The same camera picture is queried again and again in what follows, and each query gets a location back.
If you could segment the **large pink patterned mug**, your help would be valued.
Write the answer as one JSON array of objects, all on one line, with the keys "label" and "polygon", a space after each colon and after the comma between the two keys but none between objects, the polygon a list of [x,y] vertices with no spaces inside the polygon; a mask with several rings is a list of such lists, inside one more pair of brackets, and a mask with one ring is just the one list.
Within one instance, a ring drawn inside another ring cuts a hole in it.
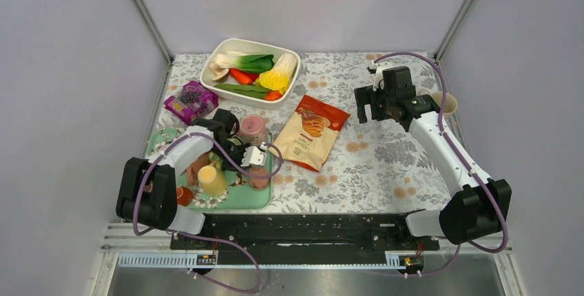
[{"label": "large pink patterned mug", "polygon": [[255,114],[245,116],[240,121],[237,135],[245,143],[260,146],[268,138],[268,131],[264,119]]}]

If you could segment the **small pink mug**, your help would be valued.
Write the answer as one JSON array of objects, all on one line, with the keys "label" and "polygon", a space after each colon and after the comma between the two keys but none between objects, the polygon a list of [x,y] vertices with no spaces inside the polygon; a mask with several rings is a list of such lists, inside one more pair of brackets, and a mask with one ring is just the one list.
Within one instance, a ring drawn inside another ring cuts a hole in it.
[{"label": "small pink mug", "polygon": [[251,167],[248,172],[251,174],[248,183],[253,190],[262,191],[269,186],[270,179],[265,178],[269,173],[265,167]]}]

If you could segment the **cream floral mug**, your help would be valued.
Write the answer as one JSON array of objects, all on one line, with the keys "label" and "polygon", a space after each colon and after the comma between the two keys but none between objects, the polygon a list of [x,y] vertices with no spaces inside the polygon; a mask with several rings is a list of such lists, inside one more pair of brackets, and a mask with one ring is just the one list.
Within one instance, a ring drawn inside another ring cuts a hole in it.
[{"label": "cream floral mug", "polygon": [[431,94],[433,100],[438,104],[441,110],[444,111],[445,118],[451,117],[458,108],[457,99],[450,93],[433,92]]}]

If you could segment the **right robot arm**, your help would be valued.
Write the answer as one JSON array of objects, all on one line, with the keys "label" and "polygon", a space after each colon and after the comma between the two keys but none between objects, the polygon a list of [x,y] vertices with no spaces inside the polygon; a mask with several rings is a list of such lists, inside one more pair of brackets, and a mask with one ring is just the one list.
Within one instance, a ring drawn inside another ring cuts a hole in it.
[{"label": "right robot arm", "polygon": [[432,96],[418,95],[408,67],[369,67],[373,84],[355,89],[359,123],[393,119],[424,149],[444,179],[450,200],[444,208],[407,213],[396,228],[396,243],[412,249],[422,237],[453,244],[474,242],[498,232],[508,238],[506,216],[512,190],[494,180],[466,152],[447,128]]}]

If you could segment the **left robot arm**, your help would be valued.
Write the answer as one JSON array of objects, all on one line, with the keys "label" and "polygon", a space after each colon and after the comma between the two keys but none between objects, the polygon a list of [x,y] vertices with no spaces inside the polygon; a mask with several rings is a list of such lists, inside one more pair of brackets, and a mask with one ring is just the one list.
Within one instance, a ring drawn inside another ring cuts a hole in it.
[{"label": "left robot arm", "polygon": [[148,230],[184,232],[199,249],[213,242],[213,229],[205,215],[178,204],[176,180],[199,157],[214,152],[221,167],[243,171],[264,165],[265,153],[256,146],[233,142],[239,121],[230,111],[218,109],[211,119],[197,118],[170,145],[148,158],[130,158],[124,166],[116,202],[118,217]]}]

